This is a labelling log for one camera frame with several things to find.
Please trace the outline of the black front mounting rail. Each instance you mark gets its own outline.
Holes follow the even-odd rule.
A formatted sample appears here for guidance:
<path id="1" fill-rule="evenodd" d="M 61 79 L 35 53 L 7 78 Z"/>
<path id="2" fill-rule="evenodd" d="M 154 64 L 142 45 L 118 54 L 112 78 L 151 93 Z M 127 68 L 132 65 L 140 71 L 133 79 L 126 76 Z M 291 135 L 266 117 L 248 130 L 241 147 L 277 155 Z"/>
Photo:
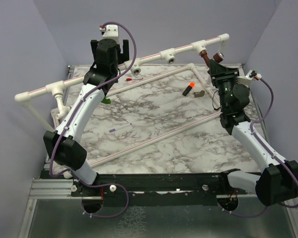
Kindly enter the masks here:
<path id="1" fill-rule="evenodd" d="M 72 179 L 36 179 L 31 197 L 75 199 L 105 207 L 216 206 L 220 198 L 248 196 L 240 188 L 224 187 L 220 173 L 199 174 L 102 174 L 103 189 L 90 188 Z"/>

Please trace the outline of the green plastic faucet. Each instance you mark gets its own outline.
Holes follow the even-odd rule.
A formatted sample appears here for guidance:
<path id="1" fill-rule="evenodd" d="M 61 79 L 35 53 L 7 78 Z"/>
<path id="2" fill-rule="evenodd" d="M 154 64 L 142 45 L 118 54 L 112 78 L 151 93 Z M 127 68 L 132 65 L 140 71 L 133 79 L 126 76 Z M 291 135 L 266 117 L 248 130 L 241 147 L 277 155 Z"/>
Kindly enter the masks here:
<path id="1" fill-rule="evenodd" d="M 108 99 L 108 98 L 104 98 L 101 102 L 102 102 L 103 104 L 111 104 L 111 100 Z"/>

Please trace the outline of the red and white marker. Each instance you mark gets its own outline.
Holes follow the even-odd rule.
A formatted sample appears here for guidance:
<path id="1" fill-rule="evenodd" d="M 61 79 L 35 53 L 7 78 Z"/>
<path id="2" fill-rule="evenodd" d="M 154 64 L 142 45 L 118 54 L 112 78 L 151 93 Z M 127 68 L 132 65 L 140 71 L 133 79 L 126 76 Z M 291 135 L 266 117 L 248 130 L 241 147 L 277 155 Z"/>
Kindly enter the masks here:
<path id="1" fill-rule="evenodd" d="M 143 80 L 143 77 L 136 77 L 136 78 L 126 78 L 126 81 L 136 81 L 136 80 Z"/>

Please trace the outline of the grey metal bracket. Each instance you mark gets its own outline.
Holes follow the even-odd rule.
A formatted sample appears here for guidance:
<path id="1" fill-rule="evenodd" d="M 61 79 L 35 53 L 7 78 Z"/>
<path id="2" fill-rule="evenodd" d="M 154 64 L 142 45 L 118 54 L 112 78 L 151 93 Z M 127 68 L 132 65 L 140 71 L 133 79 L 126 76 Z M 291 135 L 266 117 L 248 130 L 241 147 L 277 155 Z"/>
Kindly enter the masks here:
<path id="1" fill-rule="evenodd" d="M 194 92 L 194 97 L 195 98 L 200 98 L 200 97 L 203 97 L 205 95 L 205 91 L 204 90 L 201 90 L 199 92 Z"/>

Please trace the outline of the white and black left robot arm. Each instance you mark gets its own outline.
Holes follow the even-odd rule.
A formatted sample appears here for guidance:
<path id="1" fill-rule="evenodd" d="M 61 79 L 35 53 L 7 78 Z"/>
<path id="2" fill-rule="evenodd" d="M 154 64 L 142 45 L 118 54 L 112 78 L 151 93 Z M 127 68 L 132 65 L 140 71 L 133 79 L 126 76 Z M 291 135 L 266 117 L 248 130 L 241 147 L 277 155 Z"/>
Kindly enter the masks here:
<path id="1" fill-rule="evenodd" d="M 64 166 L 83 183 L 82 189 L 93 196 L 99 192 L 98 173 L 88 162 L 80 145 L 82 133 L 96 107 L 118 81 L 118 65 L 129 60 L 129 41 L 121 45 L 114 39 L 90 42 L 94 62 L 85 74 L 80 94 L 55 131 L 46 131 L 43 140 L 51 162 Z"/>

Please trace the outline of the purple and white pen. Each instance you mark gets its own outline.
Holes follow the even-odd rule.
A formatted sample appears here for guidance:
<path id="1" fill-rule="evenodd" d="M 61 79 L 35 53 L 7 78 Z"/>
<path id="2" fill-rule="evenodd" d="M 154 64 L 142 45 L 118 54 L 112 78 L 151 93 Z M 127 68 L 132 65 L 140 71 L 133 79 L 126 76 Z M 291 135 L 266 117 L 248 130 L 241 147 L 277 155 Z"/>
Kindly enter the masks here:
<path id="1" fill-rule="evenodd" d="M 132 123 L 129 122 L 129 123 L 127 123 L 127 124 L 124 124 L 124 125 L 121 125 L 121 126 L 112 128 L 112 129 L 109 130 L 109 133 L 113 133 L 113 132 L 115 132 L 115 131 L 121 130 L 121 129 L 126 128 L 126 127 L 129 127 L 129 126 L 131 126 L 131 125 L 132 125 Z"/>

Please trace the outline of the white PVC pipe frame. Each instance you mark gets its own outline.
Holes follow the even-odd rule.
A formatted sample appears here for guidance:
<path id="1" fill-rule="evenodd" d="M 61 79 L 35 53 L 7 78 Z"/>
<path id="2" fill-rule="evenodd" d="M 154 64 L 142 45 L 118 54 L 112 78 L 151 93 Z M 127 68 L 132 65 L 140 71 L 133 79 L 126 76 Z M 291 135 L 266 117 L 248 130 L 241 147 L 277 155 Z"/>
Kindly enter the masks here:
<path id="1" fill-rule="evenodd" d="M 200 40 L 178 48 L 170 48 L 167 50 L 163 50 L 159 53 L 156 53 L 150 56 L 136 58 L 134 65 L 130 69 L 130 72 L 133 76 L 137 76 L 140 74 L 141 66 L 143 65 L 149 65 L 151 62 L 157 61 L 157 60 L 165 60 L 168 64 L 172 64 L 177 54 L 189 52 L 189 51 L 196 51 L 198 53 L 201 53 L 202 51 L 206 51 L 206 46 L 209 46 L 215 43 L 219 43 L 220 44 L 219 51 L 223 51 L 225 49 L 225 46 L 228 40 L 229 40 L 229 34 L 224 33 L 211 39 Z M 83 82 L 83 76 L 70 78 L 65 81 L 57 81 L 30 92 L 23 92 L 23 93 L 16 94 L 14 96 L 14 99 L 16 102 L 20 103 L 23 107 L 25 107 L 43 125 L 43 127 L 47 131 L 54 132 L 55 129 L 45 119 L 43 119 L 43 117 L 38 113 L 38 111 L 31 105 L 30 101 L 34 98 L 40 97 L 45 94 L 52 95 L 51 91 L 53 89 L 61 88 L 64 92 L 64 99 L 63 99 L 63 102 L 64 102 L 65 95 L 68 93 L 68 88 L 74 85 L 78 85 L 82 82 Z M 54 115 L 57 121 L 64 121 L 66 116 L 63 119 L 57 119 L 57 115 Z"/>

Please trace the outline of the white plastic faucet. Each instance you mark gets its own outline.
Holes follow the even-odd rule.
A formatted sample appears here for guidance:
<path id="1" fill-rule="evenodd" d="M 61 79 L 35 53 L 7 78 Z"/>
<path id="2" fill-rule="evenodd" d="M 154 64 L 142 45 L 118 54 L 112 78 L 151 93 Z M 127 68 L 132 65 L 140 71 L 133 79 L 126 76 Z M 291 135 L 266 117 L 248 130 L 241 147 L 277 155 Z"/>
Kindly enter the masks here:
<path id="1" fill-rule="evenodd" d="M 51 93 L 57 102 L 57 107 L 59 110 L 57 114 L 57 119 L 63 119 L 71 110 L 69 106 L 64 105 L 64 92 L 61 88 L 55 88 L 51 91 Z"/>

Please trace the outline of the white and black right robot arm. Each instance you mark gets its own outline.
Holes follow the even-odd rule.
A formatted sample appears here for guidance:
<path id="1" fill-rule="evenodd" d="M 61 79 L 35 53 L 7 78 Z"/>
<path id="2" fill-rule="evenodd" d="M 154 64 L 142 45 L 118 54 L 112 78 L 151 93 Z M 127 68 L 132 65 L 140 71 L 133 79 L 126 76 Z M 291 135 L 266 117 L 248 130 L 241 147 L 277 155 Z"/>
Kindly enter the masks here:
<path id="1" fill-rule="evenodd" d="M 298 198 L 298 163 L 273 149 L 254 128 L 260 120 L 251 120 L 244 111 L 250 103 L 249 85 L 263 81 L 261 74 L 251 70 L 240 76 L 237 68 L 223 66 L 213 59 L 208 66 L 212 85 L 220 98 L 221 125 L 246 148 L 261 172 L 259 176 L 239 169 L 223 172 L 219 190 L 229 194 L 236 188 L 243 189 L 256 194 L 265 206 Z"/>

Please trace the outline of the orange and black highlighter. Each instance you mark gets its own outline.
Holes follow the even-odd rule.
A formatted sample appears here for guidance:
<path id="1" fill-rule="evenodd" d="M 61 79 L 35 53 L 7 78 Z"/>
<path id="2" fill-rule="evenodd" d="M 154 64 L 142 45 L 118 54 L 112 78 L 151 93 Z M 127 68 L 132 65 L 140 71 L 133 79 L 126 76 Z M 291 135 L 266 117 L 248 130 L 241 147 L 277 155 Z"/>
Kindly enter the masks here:
<path id="1" fill-rule="evenodd" d="M 182 95 L 183 96 L 187 96 L 188 93 L 193 89 L 193 87 L 195 86 L 195 83 L 191 82 L 186 89 L 183 91 Z"/>

